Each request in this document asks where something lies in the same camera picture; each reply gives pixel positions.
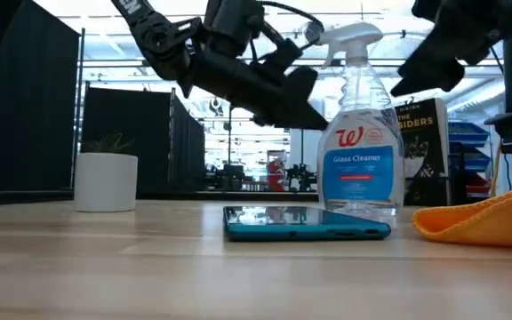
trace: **book cover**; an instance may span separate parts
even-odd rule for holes
[[[404,141],[405,205],[448,205],[447,120],[440,100],[396,107]]]

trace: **blue label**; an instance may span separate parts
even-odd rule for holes
[[[324,199],[386,201],[394,180],[392,147],[332,150],[324,157]]]

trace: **orange cloth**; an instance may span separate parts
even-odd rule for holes
[[[512,191],[477,204],[421,209],[413,224],[432,241],[512,246]]]

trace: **spray bottle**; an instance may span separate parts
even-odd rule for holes
[[[324,32],[325,66],[345,53],[340,111],[319,142],[318,191],[325,209],[394,215],[404,200],[404,148],[396,112],[369,64],[367,45],[382,38],[369,23]]]

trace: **wooden table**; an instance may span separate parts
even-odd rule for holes
[[[0,319],[512,319],[512,250],[227,243],[224,203],[0,206]]]

